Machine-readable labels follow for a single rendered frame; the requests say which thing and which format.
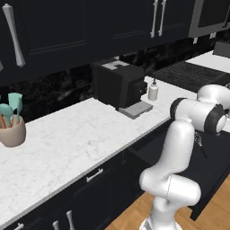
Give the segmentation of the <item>open black drawer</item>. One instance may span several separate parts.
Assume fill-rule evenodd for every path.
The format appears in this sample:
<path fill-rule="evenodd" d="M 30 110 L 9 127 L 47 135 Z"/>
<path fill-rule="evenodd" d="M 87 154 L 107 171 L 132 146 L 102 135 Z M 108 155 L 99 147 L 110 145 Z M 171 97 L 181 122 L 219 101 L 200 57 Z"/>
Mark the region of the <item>open black drawer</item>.
<path fill-rule="evenodd" d="M 139 139 L 128 150 L 139 157 L 146 167 L 156 164 L 170 124 L 170 121 L 166 121 Z M 190 206 L 190 218 L 193 221 L 199 217 L 230 173 L 230 133 L 221 131 L 219 135 L 199 134 L 202 146 L 194 143 L 190 165 L 184 172 L 180 172 L 180 176 L 196 181 L 201 188 L 199 202 L 195 206 Z"/>

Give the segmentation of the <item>beige utensil pot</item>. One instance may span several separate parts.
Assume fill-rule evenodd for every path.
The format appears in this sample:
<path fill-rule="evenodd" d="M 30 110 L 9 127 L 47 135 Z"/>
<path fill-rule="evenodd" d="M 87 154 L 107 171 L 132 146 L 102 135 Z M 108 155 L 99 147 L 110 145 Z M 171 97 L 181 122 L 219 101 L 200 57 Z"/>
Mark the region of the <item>beige utensil pot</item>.
<path fill-rule="evenodd" d="M 6 147 L 16 147 L 21 145 L 26 138 L 26 127 L 23 118 L 16 123 L 16 116 L 13 116 L 13 126 L 11 128 L 0 128 L 0 142 Z"/>

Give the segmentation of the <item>black coffee machine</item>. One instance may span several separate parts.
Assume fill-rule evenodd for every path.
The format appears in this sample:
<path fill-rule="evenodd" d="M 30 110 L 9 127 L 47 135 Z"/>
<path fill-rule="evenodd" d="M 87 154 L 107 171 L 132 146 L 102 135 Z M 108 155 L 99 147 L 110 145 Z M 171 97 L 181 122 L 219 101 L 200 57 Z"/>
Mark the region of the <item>black coffee machine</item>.
<path fill-rule="evenodd" d="M 92 64 L 93 97 L 136 119 L 153 106 L 141 100 L 146 94 L 144 69 L 115 58 Z"/>

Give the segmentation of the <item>grey microwave oven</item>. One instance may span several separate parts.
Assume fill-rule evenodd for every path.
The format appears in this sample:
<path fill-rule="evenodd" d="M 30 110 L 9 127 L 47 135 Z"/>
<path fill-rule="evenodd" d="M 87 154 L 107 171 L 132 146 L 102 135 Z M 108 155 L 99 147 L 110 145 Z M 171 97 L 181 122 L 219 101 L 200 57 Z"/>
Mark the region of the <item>grey microwave oven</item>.
<path fill-rule="evenodd" d="M 190 23 L 190 38 L 230 29 L 230 0 L 196 0 Z"/>

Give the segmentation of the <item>black wall cupboard door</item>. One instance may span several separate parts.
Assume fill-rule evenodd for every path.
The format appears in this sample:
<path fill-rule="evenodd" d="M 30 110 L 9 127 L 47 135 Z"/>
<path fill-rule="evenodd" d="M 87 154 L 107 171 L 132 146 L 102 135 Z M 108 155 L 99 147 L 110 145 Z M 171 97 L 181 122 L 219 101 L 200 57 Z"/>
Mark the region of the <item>black wall cupboard door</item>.
<path fill-rule="evenodd" d="M 85 0 L 0 0 L 0 85 L 82 64 L 86 50 Z M 13 8 L 25 65 L 16 65 L 2 7 Z"/>
<path fill-rule="evenodd" d="M 159 8 L 160 22 L 162 1 Z M 187 37 L 195 0 L 167 0 L 164 11 L 163 35 L 158 35 L 161 44 L 181 40 Z"/>
<path fill-rule="evenodd" d="M 154 0 L 85 0 L 92 62 L 150 48 Z"/>

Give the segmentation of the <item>white soap dispenser bottle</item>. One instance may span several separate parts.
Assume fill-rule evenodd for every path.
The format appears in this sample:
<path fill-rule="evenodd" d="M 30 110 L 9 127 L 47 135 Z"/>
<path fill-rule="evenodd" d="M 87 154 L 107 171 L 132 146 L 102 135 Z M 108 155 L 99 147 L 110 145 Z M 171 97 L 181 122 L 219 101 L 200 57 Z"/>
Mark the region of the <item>white soap dispenser bottle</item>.
<path fill-rule="evenodd" d="M 156 80 L 153 79 L 152 83 L 149 85 L 149 89 L 148 89 L 148 99 L 150 101 L 155 101 L 157 99 L 157 95 L 158 95 L 158 90 L 159 87 L 156 84 Z"/>

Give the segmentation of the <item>closed black drawer front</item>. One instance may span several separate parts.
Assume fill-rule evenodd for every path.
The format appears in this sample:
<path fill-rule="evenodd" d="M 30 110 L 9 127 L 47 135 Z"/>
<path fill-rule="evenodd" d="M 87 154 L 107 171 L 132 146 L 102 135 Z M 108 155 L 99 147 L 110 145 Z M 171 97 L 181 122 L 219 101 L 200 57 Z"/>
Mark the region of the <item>closed black drawer front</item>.
<path fill-rule="evenodd" d="M 111 178 L 112 173 L 120 168 L 122 163 L 122 154 L 118 154 L 113 156 L 110 160 L 105 163 L 97 166 L 95 169 L 87 173 L 83 178 L 78 180 L 73 188 L 73 197 L 76 198 L 83 194 L 84 192 L 88 192 L 89 190 L 101 190 L 107 187 L 108 179 Z M 86 176 L 92 176 L 93 174 L 98 172 L 98 169 L 103 169 L 103 173 L 98 175 L 96 178 L 91 180 L 90 182 L 86 182 Z"/>

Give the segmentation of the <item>teal spatula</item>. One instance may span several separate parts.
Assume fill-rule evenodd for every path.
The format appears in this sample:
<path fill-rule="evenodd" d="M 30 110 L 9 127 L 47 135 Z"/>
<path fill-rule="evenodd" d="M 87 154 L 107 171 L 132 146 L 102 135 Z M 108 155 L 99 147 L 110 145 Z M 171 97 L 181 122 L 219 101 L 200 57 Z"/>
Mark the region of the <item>teal spatula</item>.
<path fill-rule="evenodd" d="M 17 111 L 16 122 L 20 122 L 20 112 L 22 111 L 22 95 L 20 93 L 8 94 L 9 105 L 13 111 Z"/>

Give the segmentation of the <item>teal spoon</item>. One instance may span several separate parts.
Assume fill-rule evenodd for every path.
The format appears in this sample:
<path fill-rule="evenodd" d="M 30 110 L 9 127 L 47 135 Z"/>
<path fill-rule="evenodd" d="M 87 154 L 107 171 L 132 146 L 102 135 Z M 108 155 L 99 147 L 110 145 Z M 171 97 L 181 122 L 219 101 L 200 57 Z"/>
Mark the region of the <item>teal spoon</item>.
<path fill-rule="evenodd" d="M 6 118 L 7 127 L 11 127 L 10 118 L 13 116 L 13 109 L 10 105 L 6 103 L 0 104 L 0 113 Z"/>

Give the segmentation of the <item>black hob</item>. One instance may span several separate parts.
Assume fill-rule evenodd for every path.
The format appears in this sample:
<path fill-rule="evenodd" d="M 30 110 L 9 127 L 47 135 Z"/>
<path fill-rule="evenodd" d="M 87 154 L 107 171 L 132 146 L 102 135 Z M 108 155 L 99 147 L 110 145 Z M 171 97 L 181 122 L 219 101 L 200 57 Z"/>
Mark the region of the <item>black hob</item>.
<path fill-rule="evenodd" d="M 185 61 L 159 69 L 153 72 L 151 76 L 194 93 L 207 84 L 222 86 L 230 84 L 229 73 Z"/>

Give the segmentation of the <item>dark knife block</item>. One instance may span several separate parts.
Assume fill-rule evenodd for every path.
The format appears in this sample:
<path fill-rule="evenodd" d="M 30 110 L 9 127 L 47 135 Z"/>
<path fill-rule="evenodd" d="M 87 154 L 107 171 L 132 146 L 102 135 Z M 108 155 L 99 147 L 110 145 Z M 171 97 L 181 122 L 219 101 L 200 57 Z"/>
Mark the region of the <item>dark knife block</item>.
<path fill-rule="evenodd" d="M 224 58 L 230 58 L 230 43 L 225 41 L 217 41 L 213 54 Z"/>

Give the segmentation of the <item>black base cupboard door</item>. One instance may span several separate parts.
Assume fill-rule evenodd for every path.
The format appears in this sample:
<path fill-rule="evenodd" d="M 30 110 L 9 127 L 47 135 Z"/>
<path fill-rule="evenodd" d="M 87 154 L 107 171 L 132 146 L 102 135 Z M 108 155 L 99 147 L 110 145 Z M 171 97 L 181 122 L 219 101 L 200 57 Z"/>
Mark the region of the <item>black base cupboard door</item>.
<path fill-rule="evenodd" d="M 72 210 L 75 230 L 103 230 L 122 209 L 121 193 L 108 180 L 107 187 L 101 190 L 89 190 L 72 198 L 68 210 Z"/>
<path fill-rule="evenodd" d="M 59 230 L 65 229 L 65 220 L 63 219 L 63 212 L 48 212 L 39 219 L 34 220 L 25 226 L 24 230 L 55 230 L 53 223 L 58 221 Z"/>

